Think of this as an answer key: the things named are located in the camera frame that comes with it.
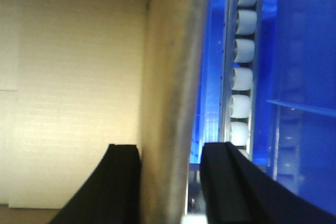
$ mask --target beige surface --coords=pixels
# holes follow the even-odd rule
[[[0,0],[0,90],[17,90],[20,0]]]
[[[13,144],[16,99],[16,92],[0,91],[0,204],[8,203],[9,197],[9,153]]]
[[[58,210],[53,209],[14,209],[0,205],[1,224],[47,224]]]
[[[187,166],[206,0],[151,0],[142,99],[143,224],[178,224]]]
[[[9,205],[59,208],[108,143],[139,143],[145,0],[22,0],[22,11]]]

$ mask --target cardboard wall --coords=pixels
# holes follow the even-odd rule
[[[13,136],[0,202],[60,208],[108,143],[139,144],[145,1],[20,0],[18,46],[1,57],[16,91],[0,95],[0,145]]]

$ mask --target metal frame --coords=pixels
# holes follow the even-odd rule
[[[238,0],[226,0],[226,14],[225,14],[225,41],[224,41],[224,71],[222,80],[222,101],[221,101],[221,117],[219,124],[219,141],[229,142],[229,132],[230,127],[230,98],[232,95],[232,81],[233,81],[233,67],[234,67],[234,49],[235,49],[235,39],[236,39],[236,16],[238,10]],[[255,113],[254,108],[256,104],[256,90],[257,90],[257,80],[258,80],[258,58],[259,58],[259,44],[260,44],[260,29],[262,21],[262,7],[263,0],[257,0],[256,12],[257,12],[257,27],[253,34],[253,40],[255,42],[255,55],[251,63],[249,63],[249,68],[253,72],[253,88],[250,90],[250,98],[252,102],[252,111],[248,119],[248,126],[250,130],[250,139],[246,146],[246,151],[252,159],[253,155],[253,137],[254,137],[254,121]]]

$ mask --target blue plastic panel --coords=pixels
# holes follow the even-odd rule
[[[265,72],[268,173],[336,215],[336,1],[278,0]]]
[[[204,143],[218,141],[219,102],[223,72],[225,0],[208,0],[204,51],[190,163],[199,163]]]

